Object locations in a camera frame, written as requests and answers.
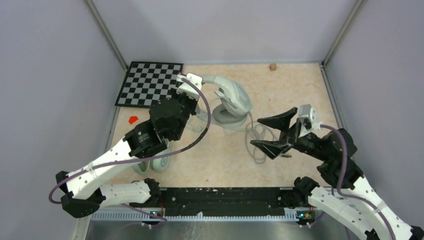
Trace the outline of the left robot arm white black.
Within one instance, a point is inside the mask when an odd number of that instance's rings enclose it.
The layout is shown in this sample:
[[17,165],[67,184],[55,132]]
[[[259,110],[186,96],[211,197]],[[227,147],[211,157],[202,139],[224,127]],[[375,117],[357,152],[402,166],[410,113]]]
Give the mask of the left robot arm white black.
[[64,195],[58,204],[74,218],[89,216],[101,208],[121,204],[160,202],[158,182],[147,178],[135,183],[109,184],[109,180],[127,168],[143,162],[170,157],[168,143],[181,139],[186,123],[195,114],[198,97],[176,93],[149,110],[150,118],[124,135],[110,150],[86,166],[56,174],[56,187]]

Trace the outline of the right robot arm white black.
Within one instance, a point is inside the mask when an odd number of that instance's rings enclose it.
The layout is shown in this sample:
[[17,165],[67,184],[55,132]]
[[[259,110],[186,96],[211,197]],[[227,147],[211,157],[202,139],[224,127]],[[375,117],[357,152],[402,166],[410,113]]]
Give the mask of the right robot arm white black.
[[321,161],[321,178],[337,195],[310,177],[294,181],[293,200],[299,206],[311,205],[344,225],[361,240],[421,240],[421,227],[403,221],[391,210],[353,161],[357,147],[344,128],[318,121],[309,104],[270,117],[259,118],[264,126],[279,130],[277,140],[252,140],[251,144],[275,159],[289,150]]

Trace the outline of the white gaming headphones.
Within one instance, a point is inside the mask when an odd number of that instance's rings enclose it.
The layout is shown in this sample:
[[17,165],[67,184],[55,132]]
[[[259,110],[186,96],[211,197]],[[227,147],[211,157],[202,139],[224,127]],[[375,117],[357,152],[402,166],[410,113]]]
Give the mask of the white gaming headphones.
[[218,87],[215,94],[219,97],[221,104],[211,111],[211,116],[197,106],[195,116],[204,122],[210,119],[213,125],[224,129],[235,130],[241,127],[253,109],[245,89],[238,82],[216,74],[204,75],[202,83]]

